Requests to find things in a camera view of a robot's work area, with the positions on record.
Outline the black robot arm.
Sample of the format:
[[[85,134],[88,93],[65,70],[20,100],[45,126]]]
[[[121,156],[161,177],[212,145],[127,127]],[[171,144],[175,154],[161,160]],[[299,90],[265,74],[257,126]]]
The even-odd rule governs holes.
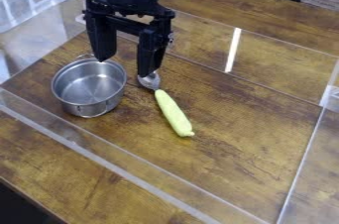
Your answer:
[[[172,42],[175,12],[157,0],[84,0],[84,21],[95,58],[105,61],[116,54],[116,32],[139,38],[137,75],[148,76],[161,65]]]

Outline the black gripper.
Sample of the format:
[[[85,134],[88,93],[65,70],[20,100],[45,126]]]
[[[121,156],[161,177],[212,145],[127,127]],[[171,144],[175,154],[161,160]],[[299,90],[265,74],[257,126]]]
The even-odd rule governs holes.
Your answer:
[[[84,0],[84,21],[92,54],[105,61],[116,53],[116,32],[139,35],[137,75],[145,77],[161,64],[172,34],[175,12],[157,2],[116,4]]]

